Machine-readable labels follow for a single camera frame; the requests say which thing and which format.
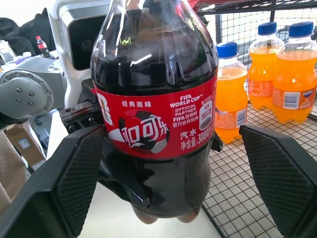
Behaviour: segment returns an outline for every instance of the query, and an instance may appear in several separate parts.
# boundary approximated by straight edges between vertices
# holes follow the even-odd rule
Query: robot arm
[[[0,128],[63,108],[65,91],[58,60],[33,57],[0,74]]]
[[[110,0],[54,0],[49,19],[67,89],[65,107],[78,104],[82,81],[90,78],[94,42],[109,11]]]

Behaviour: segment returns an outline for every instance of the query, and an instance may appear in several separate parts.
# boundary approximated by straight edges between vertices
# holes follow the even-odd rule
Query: cola
[[[45,41],[43,41],[40,36],[37,36],[36,40],[37,40],[38,48],[41,51],[43,57],[46,57],[46,58],[49,57],[50,51],[48,50],[48,47],[47,47]]]
[[[192,221],[210,185],[218,59],[185,0],[113,0],[91,75],[107,138],[150,199],[144,223]]]

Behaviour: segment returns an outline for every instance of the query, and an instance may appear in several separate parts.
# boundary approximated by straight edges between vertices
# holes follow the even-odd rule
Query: soccer ball graphic
[[[126,111],[119,119],[119,129],[129,147],[140,153],[157,154],[169,139],[169,130],[161,117],[147,111]]]

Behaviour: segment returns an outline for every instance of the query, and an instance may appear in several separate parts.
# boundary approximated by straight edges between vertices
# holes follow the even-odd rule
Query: wire mesh shelf
[[[314,7],[317,7],[317,0],[248,0],[229,4],[219,4],[216,5],[215,8],[200,11],[197,15],[203,16],[205,14],[272,11]]]
[[[317,161],[317,121],[280,124],[269,110],[249,104],[248,124],[292,136]],[[253,180],[242,139],[210,152],[211,187],[204,208],[223,238],[283,238]]]
[[[289,40],[288,31],[290,25],[303,21],[312,21],[314,23],[312,39],[317,40],[317,0],[278,0],[276,1],[276,5],[271,5],[272,2],[273,1],[257,0],[219,5],[214,9],[208,10],[206,15],[202,14],[200,16],[205,22],[207,19],[207,28],[217,44],[230,41],[234,41],[238,44],[238,60],[249,69],[251,65],[249,47],[256,39],[258,26],[262,23],[275,21],[277,23],[277,37],[287,42]],[[250,12],[248,7],[244,8],[245,12],[232,13],[230,10],[231,5],[243,8],[243,6],[247,6],[247,4],[255,3],[261,6],[270,3],[267,7],[268,10],[271,11]],[[315,8],[305,8],[308,5],[314,6]],[[247,91],[248,83],[245,82],[244,86]],[[317,101],[315,102],[311,116],[317,118]]]

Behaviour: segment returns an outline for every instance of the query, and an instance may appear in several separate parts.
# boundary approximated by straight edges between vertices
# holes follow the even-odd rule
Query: white table surface
[[[58,112],[53,114],[48,156],[51,157],[67,135]],[[203,210],[191,223],[172,219],[158,219],[151,225],[143,224],[131,205],[109,189],[97,184],[79,238],[221,238]]]

